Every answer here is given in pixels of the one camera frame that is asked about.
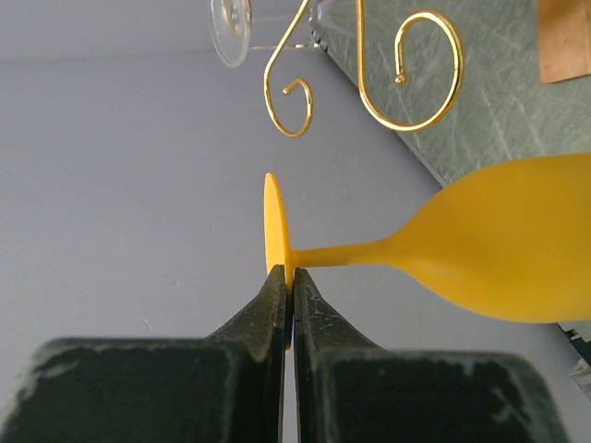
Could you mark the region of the orange plastic wine glass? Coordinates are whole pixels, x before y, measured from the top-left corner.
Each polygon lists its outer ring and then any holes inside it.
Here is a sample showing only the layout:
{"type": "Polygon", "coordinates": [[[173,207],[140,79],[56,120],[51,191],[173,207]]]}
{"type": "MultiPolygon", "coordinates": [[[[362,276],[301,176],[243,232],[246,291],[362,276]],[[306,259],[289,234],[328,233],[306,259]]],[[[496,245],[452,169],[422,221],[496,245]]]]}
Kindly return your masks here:
{"type": "Polygon", "coordinates": [[[498,320],[549,324],[590,317],[590,156],[498,163],[434,195],[390,236],[291,247],[277,179],[263,191],[266,265],[390,266],[443,300],[498,320]]]}

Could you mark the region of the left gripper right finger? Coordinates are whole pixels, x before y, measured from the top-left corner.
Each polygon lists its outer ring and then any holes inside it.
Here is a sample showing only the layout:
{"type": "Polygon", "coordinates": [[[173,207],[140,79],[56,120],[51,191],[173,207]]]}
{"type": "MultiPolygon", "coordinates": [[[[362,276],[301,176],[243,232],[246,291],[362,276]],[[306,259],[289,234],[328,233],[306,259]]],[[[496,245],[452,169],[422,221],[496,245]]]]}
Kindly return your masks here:
{"type": "Polygon", "coordinates": [[[543,378],[510,353],[391,351],[295,272],[298,437],[303,442],[564,442],[543,378]]]}

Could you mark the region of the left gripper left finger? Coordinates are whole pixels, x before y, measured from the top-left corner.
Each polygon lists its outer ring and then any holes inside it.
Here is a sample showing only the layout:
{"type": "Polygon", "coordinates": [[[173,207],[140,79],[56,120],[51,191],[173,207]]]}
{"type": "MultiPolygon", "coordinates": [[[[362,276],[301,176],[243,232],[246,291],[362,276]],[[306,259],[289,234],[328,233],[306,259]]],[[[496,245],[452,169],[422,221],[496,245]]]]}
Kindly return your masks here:
{"type": "Polygon", "coordinates": [[[279,442],[286,282],[204,338],[63,338],[31,356],[1,412],[5,442],[279,442]]]}

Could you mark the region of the clear wine glass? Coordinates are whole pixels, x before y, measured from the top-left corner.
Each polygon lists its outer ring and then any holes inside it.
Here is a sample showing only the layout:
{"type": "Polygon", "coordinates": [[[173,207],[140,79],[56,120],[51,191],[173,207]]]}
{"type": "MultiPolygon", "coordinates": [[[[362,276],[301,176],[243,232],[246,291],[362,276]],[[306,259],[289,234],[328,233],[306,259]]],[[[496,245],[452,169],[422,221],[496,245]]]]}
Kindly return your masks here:
{"type": "Polygon", "coordinates": [[[240,66],[248,54],[316,50],[312,29],[315,1],[296,1],[278,11],[257,11],[257,1],[210,1],[207,6],[213,47],[223,63],[240,66]]]}

